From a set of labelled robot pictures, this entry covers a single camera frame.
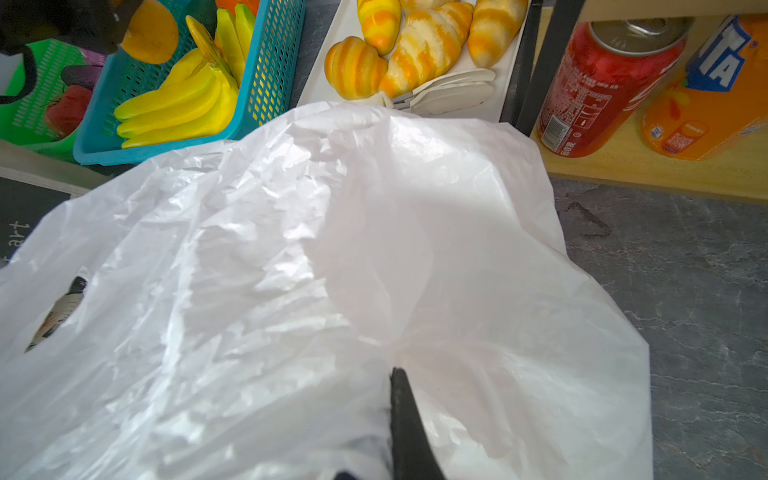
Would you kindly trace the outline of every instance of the can lid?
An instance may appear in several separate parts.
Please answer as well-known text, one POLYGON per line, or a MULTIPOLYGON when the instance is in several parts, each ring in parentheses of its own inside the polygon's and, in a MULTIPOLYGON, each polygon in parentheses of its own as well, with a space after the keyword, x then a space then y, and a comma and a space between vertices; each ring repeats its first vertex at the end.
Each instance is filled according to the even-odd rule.
POLYGON ((647 57, 677 45, 693 24, 691 17, 639 18, 592 22, 589 28, 607 50, 628 57, 647 57))

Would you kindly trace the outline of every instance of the orange soda can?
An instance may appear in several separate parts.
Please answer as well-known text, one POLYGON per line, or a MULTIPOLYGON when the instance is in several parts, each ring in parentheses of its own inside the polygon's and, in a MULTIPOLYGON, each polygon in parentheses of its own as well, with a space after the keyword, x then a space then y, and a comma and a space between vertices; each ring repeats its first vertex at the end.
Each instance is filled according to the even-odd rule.
POLYGON ((645 141, 685 160, 717 155, 768 124, 768 14, 730 16, 643 116, 645 141))

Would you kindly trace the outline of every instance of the yellow banana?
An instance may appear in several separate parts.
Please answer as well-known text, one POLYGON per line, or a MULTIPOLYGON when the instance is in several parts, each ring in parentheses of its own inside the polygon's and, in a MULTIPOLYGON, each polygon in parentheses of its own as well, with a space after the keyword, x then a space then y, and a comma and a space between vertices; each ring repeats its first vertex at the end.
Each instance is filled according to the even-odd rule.
POLYGON ((237 85, 240 86, 243 81, 243 73, 245 72, 245 56, 243 55, 243 49, 240 47, 240 41, 237 39, 235 18, 232 12, 226 8, 216 10, 216 18, 216 33, 219 35, 221 48, 224 50, 224 55, 227 56, 230 68, 232 68, 232 76, 237 85))
POLYGON ((182 80, 186 80, 192 75, 196 74, 203 67, 203 54, 200 50, 193 48, 189 52, 181 57, 181 60, 177 61, 174 67, 168 72, 168 76, 160 86, 167 87, 168 85, 177 84, 182 80))
POLYGON ((148 131, 185 124, 205 115, 214 107, 221 94, 221 82, 215 81, 214 86, 200 97, 191 98, 180 104, 162 110, 150 111, 133 118, 118 126, 118 135, 123 138, 133 138, 148 131))
POLYGON ((240 41, 240 48, 243 50, 243 56, 248 60, 248 51, 250 50, 250 41, 253 38, 253 29, 256 27, 256 16, 244 3, 235 5, 235 28, 237 29, 237 39, 240 41))
POLYGON ((221 40, 219 40, 219 32, 218 31, 214 35, 214 45, 216 46, 216 48, 219 49, 219 55, 221 55, 221 57, 223 58, 224 57, 224 50, 221 48, 221 40))
POLYGON ((191 138, 208 137, 220 133, 232 120, 237 106, 237 84, 232 77, 220 68, 207 66, 216 82, 220 85, 221 93, 216 104, 202 117, 173 127, 160 128, 136 135, 123 142, 123 148, 144 147, 147 145, 164 144, 172 141, 189 140, 191 138))
POLYGON ((210 33, 208 33, 203 24, 195 20, 194 17, 187 15, 187 27, 190 29, 194 44, 197 45, 197 49, 203 54, 205 61, 231 74, 230 66, 221 58, 221 50, 215 45, 214 40, 210 37, 210 33))
POLYGON ((114 116, 120 121, 146 114, 150 111, 160 110, 191 98, 200 97, 210 90, 216 78, 210 68, 201 68, 195 75, 187 80, 175 84, 173 88, 148 91, 145 94, 133 97, 114 109, 114 116))

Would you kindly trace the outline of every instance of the toy fruit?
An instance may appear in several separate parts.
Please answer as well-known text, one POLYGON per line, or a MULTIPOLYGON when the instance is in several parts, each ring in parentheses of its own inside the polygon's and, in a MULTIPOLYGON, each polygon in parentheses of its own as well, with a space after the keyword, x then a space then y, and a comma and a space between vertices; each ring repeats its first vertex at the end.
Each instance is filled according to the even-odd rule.
POLYGON ((155 65, 169 61, 179 46, 174 16, 157 0, 144 0, 128 24, 121 46, 137 60, 155 65))
POLYGON ((238 86, 243 81, 245 72, 245 55, 240 47, 240 40, 237 39, 237 29, 235 28, 235 17, 229 10, 219 8, 216 10, 216 35, 221 42, 221 48, 227 57, 227 63, 232 69, 232 76, 238 86))
MULTIPOLYGON (((183 91, 190 85, 195 87, 200 85, 192 82, 192 80, 196 78, 211 78, 212 80, 206 82, 206 87, 194 90, 192 94, 187 95, 181 101, 170 104, 165 101, 163 107, 150 108, 125 121, 118 127, 118 133, 127 138, 122 144, 123 148, 208 137, 220 133, 232 120, 237 106, 237 83, 230 75, 227 64, 219 55, 219 51, 205 27, 190 16, 187 16, 187 26, 206 64, 195 75, 178 82, 172 88, 162 88, 132 98, 118 109, 135 101, 128 105, 130 107, 128 113, 133 114, 139 107, 148 106, 150 103, 160 104, 158 92, 161 98, 172 95, 178 97, 177 90, 183 91)), ((122 116, 126 114, 125 111, 120 113, 122 116)))
POLYGON ((232 12, 232 15, 236 15, 235 7, 237 7, 238 4, 242 3, 248 9, 253 13, 254 15, 259 14, 259 0, 216 0, 216 6, 218 8, 226 8, 230 12, 232 12))
POLYGON ((66 137, 83 121, 92 95, 87 88, 72 85, 49 104, 43 114, 43 121, 53 133, 66 137))
POLYGON ((248 59, 250 50, 250 41, 253 38, 253 29, 256 27, 256 16, 243 3, 238 3, 235 7, 235 28, 237 29, 237 40, 240 41, 240 48, 243 49, 243 56, 248 59))
POLYGON ((160 88, 175 85, 180 81, 188 79, 199 72, 203 65, 205 65, 205 60, 203 60, 203 54, 200 53, 200 50, 197 48, 189 50, 168 72, 168 76, 160 88))

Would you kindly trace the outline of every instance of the wooden shelf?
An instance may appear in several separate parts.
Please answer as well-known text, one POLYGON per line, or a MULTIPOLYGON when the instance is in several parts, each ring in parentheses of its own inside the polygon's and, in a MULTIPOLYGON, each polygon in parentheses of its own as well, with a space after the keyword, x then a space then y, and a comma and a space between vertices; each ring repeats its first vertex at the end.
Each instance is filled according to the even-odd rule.
MULTIPOLYGON (((551 9, 543 9, 539 45, 550 17, 551 9)), ((703 44, 722 19, 723 16, 697 18, 678 68, 684 66, 684 61, 703 44)), ((624 122, 603 148, 587 157, 559 157, 541 146, 534 132, 532 137, 539 143, 547 171, 553 177, 572 180, 768 204, 768 127, 711 160, 685 161, 665 157, 647 147, 639 133, 640 119, 653 98, 655 94, 649 96, 646 104, 624 122)))
POLYGON ((768 12, 766 0, 587 0, 583 22, 624 18, 700 17, 768 12))

